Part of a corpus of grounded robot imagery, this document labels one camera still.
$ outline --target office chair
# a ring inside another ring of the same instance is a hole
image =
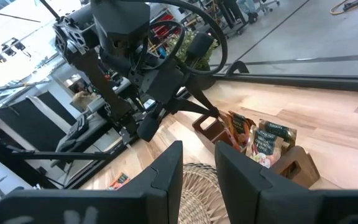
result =
[[[278,0],[273,0],[273,1],[270,1],[267,3],[265,3],[266,0],[258,0],[258,2],[259,2],[259,7],[256,9],[256,13],[262,11],[262,12],[264,12],[264,14],[266,14],[268,11],[270,11],[270,12],[273,11],[273,9],[269,7],[269,5],[271,5],[273,3],[277,4],[277,6],[280,5],[280,1],[278,1]]]

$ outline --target red object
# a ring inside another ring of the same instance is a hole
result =
[[[118,190],[120,187],[124,186],[130,180],[131,180],[131,178],[129,178],[124,173],[120,172],[118,177],[113,182],[111,182],[108,190]]]
[[[174,20],[174,16],[171,14],[166,14],[166,15],[162,16],[161,19],[159,19],[158,21],[171,21],[171,20]],[[170,26],[160,26],[160,27],[153,29],[155,35],[159,39],[164,39],[164,38],[168,37],[170,34],[170,30],[171,30]],[[174,30],[174,34],[179,34],[179,31],[180,31],[180,28],[176,27]]]

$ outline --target snack bag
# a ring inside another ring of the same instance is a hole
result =
[[[290,143],[290,147],[295,146],[296,130],[293,128],[288,128],[264,119],[260,119],[259,129],[283,138],[285,142]]]
[[[247,119],[233,111],[229,111],[225,119],[225,131],[235,149],[244,152],[249,141],[249,129],[255,124],[251,119]]]
[[[118,190],[120,187],[124,186],[128,183],[131,179],[125,175],[124,173],[120,173],[118,178],[116,178],[109,186],[108,190]]]
[[[270,168],[281,157],[284,139],[252,125],[246,156]]]

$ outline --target wooden holder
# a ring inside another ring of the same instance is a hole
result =
[[[205,147],[214,154],[215,143],[217,141],[224,141],[232,145],[220,121],[214,121],[206,129],[201,127],[201,124],[207,118],[208,116],[202,115],[192,124],[196,135]],[[300,146],[289,149],[270,169],[276,174],[280,174],[307,188],[311,187],[320,178],[320,174],[311,156]]]

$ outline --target potted plant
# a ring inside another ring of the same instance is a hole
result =
[[[193,31],[186,31],[185,34],[185,38],[183,39],[183,43],[181,45],[181,47],[179,48],[176,56],[182,61],[184,62],[186,59],[186,51],[187,48],[189,47],[189,45],[191,44],[191,42],[193,41],[194,37],[196,35],[196,32]],[[173,37],[171,37],[171,39],[168,40],[167,42],[167,52],[172,51],[172,49],[174,48],[176,42],[179,39],[179,35],[174,35]],[[212,43],[211,47],[208,49],[207,53],[205,54],[205,56],[201,59],[198,60],[197,64],[194,66],[194,69],[197,70],[202,70],[202,71],[210,71],[210,67],[209,67],[209,58],[212,55],[212,51],[218,46],[218,42],[216,40],[214,40],[214,42]],[[200,88],[202,90],[207,90],[208,88],[210,88],[211,86],[214,85],[215,83],[215,78],[212,77],[212,75],[198,75],[196,76],[198,85],[200,86]]]

